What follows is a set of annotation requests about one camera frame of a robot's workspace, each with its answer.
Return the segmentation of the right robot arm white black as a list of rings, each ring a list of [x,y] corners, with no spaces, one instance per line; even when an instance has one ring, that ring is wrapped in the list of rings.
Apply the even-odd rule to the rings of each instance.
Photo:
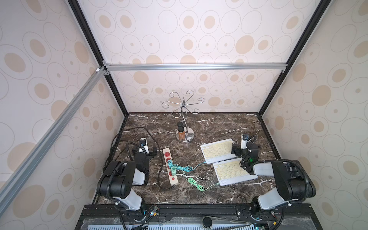
[[[258,160],[258,149],[250,142],[232,146],[232,154],[240,157],[240,167],[252,176],[273,177],[276,187],[253,198],[250,213],[273,210],[314,197],[317,189],[299,161],[288,159]]]

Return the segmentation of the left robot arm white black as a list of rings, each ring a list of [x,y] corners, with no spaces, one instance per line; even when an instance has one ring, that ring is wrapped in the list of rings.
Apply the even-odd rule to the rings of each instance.
[[[157,155],[157,148],[134,150],[134,161],[112,161],[98,181],[96,192],[114,202],[116,207],[127,211],[147,213],[144,199],[137,195],[133,186],[146,185],[150,176],[149,162]]]

